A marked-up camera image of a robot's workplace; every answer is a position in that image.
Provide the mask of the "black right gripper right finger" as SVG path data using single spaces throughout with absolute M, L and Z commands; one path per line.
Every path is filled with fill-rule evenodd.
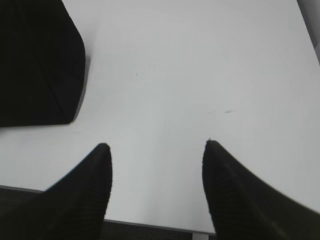
M 218 240 L 318 240 L 320 215 L 254 175 L 208 140 L 202 183 Z

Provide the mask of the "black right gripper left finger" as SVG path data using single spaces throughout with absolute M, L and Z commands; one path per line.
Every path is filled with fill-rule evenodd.
M 46 191 L 0 217 L 2 240 L 97 240 L 113 181 L 112 157 L 98 144 Z

